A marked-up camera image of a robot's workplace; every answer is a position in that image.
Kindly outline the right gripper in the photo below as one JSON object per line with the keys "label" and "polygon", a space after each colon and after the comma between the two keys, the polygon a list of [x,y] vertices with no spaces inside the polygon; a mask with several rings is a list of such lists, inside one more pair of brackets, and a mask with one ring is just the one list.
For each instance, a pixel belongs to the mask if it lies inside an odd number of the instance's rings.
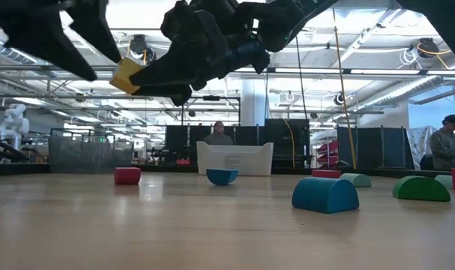
{"label": "right gripper", "polygon": [[141,86],[136,96],[170,98],[176,107],[192,95],[191,86],[222,79],[248,65],[260,74],[270,56],[249,22],[235,18],[232,1],[177,1],[164,14],[161,31],[168,53],[129,76]]}

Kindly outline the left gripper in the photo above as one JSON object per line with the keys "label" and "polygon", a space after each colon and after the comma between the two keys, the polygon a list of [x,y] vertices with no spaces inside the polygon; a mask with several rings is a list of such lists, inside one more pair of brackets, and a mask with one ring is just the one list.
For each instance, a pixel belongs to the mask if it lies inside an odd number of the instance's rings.
{"label": "left gripper", "polygon": [[64,34],[59,11],[66,10],[70,27],[112,62],[121,61],[106,21],[108,0],[0,0],[0,26],[6,45],[43,59],[85,80],[97,75]]}

